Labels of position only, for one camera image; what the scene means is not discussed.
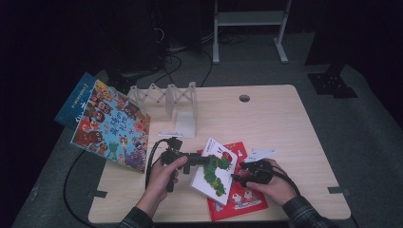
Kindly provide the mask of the dark blue picture book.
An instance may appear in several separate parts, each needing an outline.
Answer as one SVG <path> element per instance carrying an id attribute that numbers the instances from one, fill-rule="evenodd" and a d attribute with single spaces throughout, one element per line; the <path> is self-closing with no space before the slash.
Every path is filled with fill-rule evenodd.
<path id="1" fill-rule="evenodd" d="M 59 110 L 55 121 L 70 130 L 75 130 L 95 83 L 96 79 L 86 72 Z"/>

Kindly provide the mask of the white caterpillar picture book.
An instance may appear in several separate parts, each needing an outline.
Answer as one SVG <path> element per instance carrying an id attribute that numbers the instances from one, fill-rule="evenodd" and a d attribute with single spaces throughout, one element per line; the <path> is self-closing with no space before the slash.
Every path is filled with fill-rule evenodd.
<path id="1" fill-rule="evenodd" d="M 213 201 L 226 205 L 238 156 L 212 138 L 207 141 L 201 156 L 208 162 L 197 169 L 190 186 Z"/>

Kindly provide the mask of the colourful animal picture book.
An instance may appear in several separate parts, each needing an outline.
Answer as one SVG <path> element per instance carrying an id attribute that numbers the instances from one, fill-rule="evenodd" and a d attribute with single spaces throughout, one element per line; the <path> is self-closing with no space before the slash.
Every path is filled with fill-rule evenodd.
<path id="1" fill-rule="evenodd" d="M 97 80 L 71 143 L 143 173 L 150 117 L 115 88 Z"/>

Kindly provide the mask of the white metal desk frame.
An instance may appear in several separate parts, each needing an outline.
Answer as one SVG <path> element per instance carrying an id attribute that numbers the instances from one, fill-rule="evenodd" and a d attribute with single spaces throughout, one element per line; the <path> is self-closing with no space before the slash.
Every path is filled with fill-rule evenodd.
<path id="1" fill-rule="evenodd" d="M 278 57 L 283 64 L 289 62 L 282 45 L 284 31 L 287 25 L 293 0 L 286 0 L 284 9 L 269 11 L 219 11 L 218 0 L 214 5 L 214 30 L 212 46 L 212 62 L 220 63 L 219 28 L 220 27 L 252 27 L 279 26 L 278 36 L 273 39 Z"/>

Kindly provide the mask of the small black stand base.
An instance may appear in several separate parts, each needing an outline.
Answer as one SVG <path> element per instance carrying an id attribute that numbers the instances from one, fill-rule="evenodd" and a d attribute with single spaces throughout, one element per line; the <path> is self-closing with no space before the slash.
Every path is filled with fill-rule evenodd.
<path id="1" fill-rule="evenodd" d="M 107 84 L 116 90 L 127 94 L 130 88 L 137 84 L 136 78 L 123 77 L 122 75 L 112 75 L 108 78 Z"/>

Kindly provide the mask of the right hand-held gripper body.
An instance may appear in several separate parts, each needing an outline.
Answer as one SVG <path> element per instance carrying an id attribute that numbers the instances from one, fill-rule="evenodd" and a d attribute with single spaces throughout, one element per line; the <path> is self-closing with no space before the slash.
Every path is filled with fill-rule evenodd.
<path id="1" fill-rule="evenodd" d="M 275 153 L 274 149 L 253 149 L 252 153 L 240 164 L 242 176 L 247 181 L 268 183 L 273 178 L 273 167 L 266 159 Z"/>

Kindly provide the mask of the person's right hand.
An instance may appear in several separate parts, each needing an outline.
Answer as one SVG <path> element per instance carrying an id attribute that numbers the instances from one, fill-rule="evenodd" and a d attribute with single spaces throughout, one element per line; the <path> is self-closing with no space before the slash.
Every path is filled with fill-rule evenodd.
<path id="1" fill-rule="evenodd" d="M 267 195 L 279 206 L 283 206 L 286 202 L 297 196 L 293 186 L 279 177 L 273 177 L 267 184 L 248 181 L 246 186 Z"/>

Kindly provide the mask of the person's left hand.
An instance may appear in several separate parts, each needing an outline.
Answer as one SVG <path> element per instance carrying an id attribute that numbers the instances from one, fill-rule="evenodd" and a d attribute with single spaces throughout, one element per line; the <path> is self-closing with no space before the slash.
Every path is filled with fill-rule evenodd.
<path id="1" fill-rule="evenodd" d="M 144 192 L 144 197 L 151 204 L 160 203 L 167 195 L 166 187 L 172 182 L 178 181 L 178 168 L 185 165 L 187 157 L 180 157 L 168 165 L 163 164 L 162 160 L 154 163 L 151 169 L 149 183 Z"/>

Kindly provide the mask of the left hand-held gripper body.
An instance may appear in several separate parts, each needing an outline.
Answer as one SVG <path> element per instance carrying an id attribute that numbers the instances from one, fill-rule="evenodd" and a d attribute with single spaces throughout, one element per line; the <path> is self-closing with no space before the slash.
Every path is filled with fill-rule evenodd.
<path id="1" fill-rule="evenodd" d="M 168 147 L 161 154 L 161 161 L 163 164 L 169 165 L 178 158 L 189 156 L 189 153 L 184 153 L 180 151 L 182 147 L 182 141 L 179 140 L 177 137 L 171 137 L 169 139 L 165 139 L 164 141 L 167 143 Z M 173 180 L 175 178 L 176 178 L 176 171 L 173 171 L 170 174 L 168 184 L 166 185 L 166 190 L 168 193 L 172 193 L 174 190 Z"/>

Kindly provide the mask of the red picture book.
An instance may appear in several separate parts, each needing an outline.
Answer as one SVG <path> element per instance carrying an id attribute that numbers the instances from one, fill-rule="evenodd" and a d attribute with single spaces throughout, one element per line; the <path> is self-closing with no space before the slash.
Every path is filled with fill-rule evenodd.
<path id="1" fill-rule="evenodd" d="M 240 163 L 247 158 L 243 142 L 226 144 L 224 147 L 238 156 L 235 174 L 245 177 L 247 172 L 243 171 L 240 167 Z M 208 199 L 207 203 L 210 218 L 213 221 L 228 219 L 268 208 L 268 203 L 262 193 L 243 187 L 237 181 L 230 188 L 229 200 L 226 205 L 215 202 L 212 199 Z"/>

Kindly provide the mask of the large black stand base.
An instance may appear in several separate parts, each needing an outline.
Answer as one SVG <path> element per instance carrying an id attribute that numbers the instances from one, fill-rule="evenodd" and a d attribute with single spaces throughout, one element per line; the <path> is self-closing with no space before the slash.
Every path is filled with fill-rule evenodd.
<path id="1" fill-rule="evenodd" d="M 317 95 L 333 95 L 335 98 L 356 98 L 354 90 L 347 86 L 340 74 L 344 64 L 332 63 L 324 72 L 309 73 L 308 78 Z"/>

